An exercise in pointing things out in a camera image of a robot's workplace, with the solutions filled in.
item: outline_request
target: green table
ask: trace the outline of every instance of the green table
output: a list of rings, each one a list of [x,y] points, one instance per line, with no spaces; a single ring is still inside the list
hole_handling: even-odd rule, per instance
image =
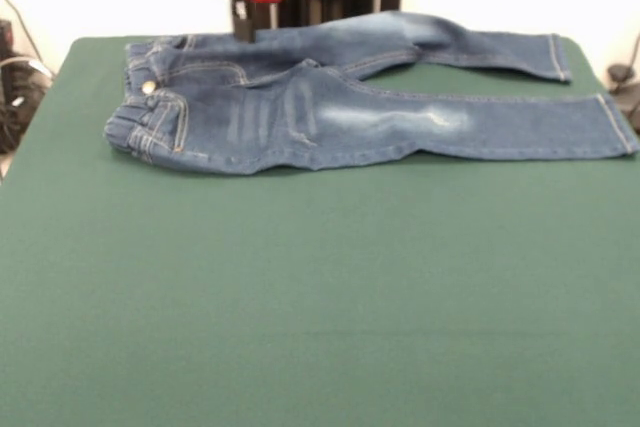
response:
[[[637,427],[640,163],[250,178],[113,152],[123,46],[83,39],[0,188],[1,427]],[[392,89],[565,95],[420,66]]]

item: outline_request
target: jeans pocket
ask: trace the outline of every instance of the jeans pocket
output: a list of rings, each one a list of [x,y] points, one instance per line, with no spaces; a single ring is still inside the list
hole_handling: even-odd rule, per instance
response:
[[[145,126],[145,137],[149,155],[153,157],[151,147],[159,145],[164,149],[181,152],[187,135],[189,107],[187,102],[179,95],[164,94],[153,109]]]

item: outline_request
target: metal button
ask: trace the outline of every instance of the metal button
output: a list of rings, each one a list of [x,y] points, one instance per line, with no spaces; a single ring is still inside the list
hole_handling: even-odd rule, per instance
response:
[[[156,90],[156,83],[153,80],[147,80],[144,84],[142,84],[142,92],[145,94],[153,94]]]

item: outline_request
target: black cable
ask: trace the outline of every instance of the black cable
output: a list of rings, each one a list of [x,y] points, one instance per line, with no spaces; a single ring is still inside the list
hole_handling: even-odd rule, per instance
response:
[[[629,62],[629,68],[633,68],[633,65],[636,63],[638,59],[638,50],[640,49],[640,34],[636,37],[636,45],[633,48],[633,55],[631,56],[631,62]]]
[[[22,15],[20,14],[20,11],[16,8],[15,5],[13,5],[13,2],[11,2],[11,0],[4,0],[7,5],[9,6],[9,8],[11,10],[13,10],[13,13],[15,14],[16,18],[18,19],[18,23],[20,24],[20,27],[22,27],[22,30],[24,32],[24,35],[27,37],[27,40],[29,41],[29,43],[31,44],[31,47],[33,48],[33,51],[36,54],[36,57],[38,58],[38,60],[40,62],[42,62],[42,55],[40,55],[40,51],[38,50],[38,46],[36,45],[36,43],[33,41],[33,37],[31,37],[31,34],[29,33],[29,30],[27,29],[26,24],[24,23],[24,20],[22,18]]]

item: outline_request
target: jeans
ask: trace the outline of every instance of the jeans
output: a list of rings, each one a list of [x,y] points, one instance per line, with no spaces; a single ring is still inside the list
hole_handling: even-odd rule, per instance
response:
[[[417,151],[485,160],[598,159],[638,151],[608,95],[418,95],[360,81],[391,66],[571,73],[556,35],[472,32],[384,12],[318,26],[163,37],[127,47],[126,96],[105,134],[142,161],[248,175],[389,162]]]

